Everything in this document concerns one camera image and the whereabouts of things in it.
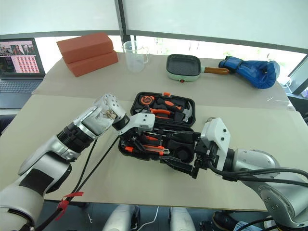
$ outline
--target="toolbox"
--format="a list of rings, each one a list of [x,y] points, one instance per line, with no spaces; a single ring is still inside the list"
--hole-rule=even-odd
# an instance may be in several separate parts
[[[119,150],[122,154],[142,160],[158,160],[168,155],[190,163],[194,158],[194,142],[173,137],[178,131],[193,131],[195,123],[195,103],[192,99],[171,95],[168,92],[140,92],[130,109],[131,115],[154,113],[155,123],[152,131],[138,134],[137,142],[146,149],[138,150],[132,144],[130,134],[120,137]]]

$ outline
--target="nonstick pan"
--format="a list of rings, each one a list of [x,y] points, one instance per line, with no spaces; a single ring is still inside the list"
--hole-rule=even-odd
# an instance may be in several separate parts
[[[227,68],[212,68],[201,66],[200,59],[192,55],[171,54],[167,59],[167,74],[170,79],[181,83],[196,81],[202,72],[226,75]]]

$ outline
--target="table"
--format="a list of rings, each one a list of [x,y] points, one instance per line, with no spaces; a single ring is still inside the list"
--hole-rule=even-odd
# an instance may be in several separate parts
[[[289,99],[276,82],[269,89],[256,89],[237,74],[202,73],[195,82],[180,83],[167,77],[167,56],[150,55],[150,62],[140,73],[129,72],[123,53],[119,62],[81,77],[75,77],[63,59],[46,74],[34,94],[99,98],[112,93],[120,100],[133,101],[141,91],[170,92],[191,98],[197,105],[244,108],[292,109]],[[201,64],[217,67],[218,59],[201,59]]]
[[[94,99],[33,95],[0,137],[0,188],[14,181],[23,160],[91,106]],[[129,111],[131,101],[121,101]],[[260,149],[274,155],[281,166],[308,171],[308,127],[298,112],[238,107],[196,106],[195,131],[207,118],[221,117],[231,133],[231,148]],[[110,128],[99,138],[89,162],[92,169],[115,139]],[[62,187],[45,199],[60,200],[77,182],[89,152],[72,164]],[[210,170],[198,179],[177,172],[158,161],[123,156],[115,146],[84,186],[75,201],[185,206],[240,210],[265,210],[261,199],[240,182],[222,180]]]

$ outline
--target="blue boxing glove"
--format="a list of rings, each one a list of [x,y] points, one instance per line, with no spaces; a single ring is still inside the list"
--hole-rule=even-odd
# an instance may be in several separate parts
[[[279,76],[280,68],[276,61],[243,61],[227,56],[218,67],[229,69],[248,79],[256,88],[265,89],[274,85]]]

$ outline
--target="robotic arm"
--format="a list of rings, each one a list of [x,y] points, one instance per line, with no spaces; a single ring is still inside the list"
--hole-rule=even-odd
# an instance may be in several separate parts
[[[225,180],[241,180],[254,190],[264,202],[281,230],[303,230],[308,226],[308,187],[275,182],[262,182],[263,179],[292,180],[305,183],[298,174],[279,172],[278,161],[270,154],[259,150],[229,149],[230,133],[220,118],[205,123],[201,133],[180,131],[174,139],[195,142],[196,159],[194,166],[180,162],[171,156],[160,157],[163,163],[197,178],[200,168],[211,169]],[[257,175],[253,170],[263,169]]]
[[[34,227],[44,195],[61,186],[72,170],[70,163],[111,126],[123,135],[132,130],[150,131],[154,121],[154,114],[136,114],[129,118],[114,95],[106,94],[96,100],[26,159],[19,169],[19,178],[0,192],[1,230],[21,230],[25,224]]]

